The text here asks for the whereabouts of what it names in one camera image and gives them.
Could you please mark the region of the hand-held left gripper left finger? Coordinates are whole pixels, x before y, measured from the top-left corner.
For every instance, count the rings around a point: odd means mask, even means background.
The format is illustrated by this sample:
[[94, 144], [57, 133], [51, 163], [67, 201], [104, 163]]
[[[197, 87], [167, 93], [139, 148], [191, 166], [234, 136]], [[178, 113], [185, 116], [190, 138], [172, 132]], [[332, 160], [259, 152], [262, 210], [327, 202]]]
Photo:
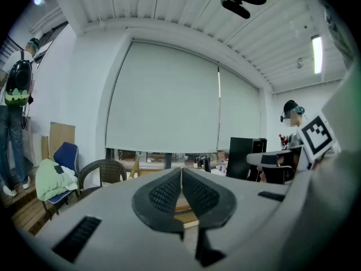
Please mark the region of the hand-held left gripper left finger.
[[174, 218], [181, 194], [181, 169], [169, 169], [167, 174], [141, 186], [132, 197], [137, 217], [150, 229], [176, 234], [184, 238], [183, 223]]

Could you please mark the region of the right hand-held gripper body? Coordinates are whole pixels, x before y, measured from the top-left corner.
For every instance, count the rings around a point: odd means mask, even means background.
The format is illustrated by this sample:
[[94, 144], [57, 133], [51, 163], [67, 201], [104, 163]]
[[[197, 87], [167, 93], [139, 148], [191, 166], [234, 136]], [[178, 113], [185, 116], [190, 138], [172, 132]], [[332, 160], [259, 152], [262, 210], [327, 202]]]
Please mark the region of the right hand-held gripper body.
[[281, 151], [248, 154], [247, 163], [262, 168], [268, 183], [285, 184], [297, 173], [309, 171], [335, 143], [323, 115], [297, 128]]

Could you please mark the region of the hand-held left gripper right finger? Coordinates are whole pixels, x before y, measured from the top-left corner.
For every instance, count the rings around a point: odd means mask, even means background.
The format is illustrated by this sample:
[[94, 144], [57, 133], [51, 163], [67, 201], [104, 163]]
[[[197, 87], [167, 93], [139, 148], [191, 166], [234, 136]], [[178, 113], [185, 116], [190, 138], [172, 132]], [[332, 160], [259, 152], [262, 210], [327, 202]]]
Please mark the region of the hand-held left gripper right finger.
[[225, 254], [212, 247], [206, 232], [226, 225], [236, 210], [235, 195], [192, 169], [182, 170], [182, 192], [199, 221], [195, 259], [210, 266]]

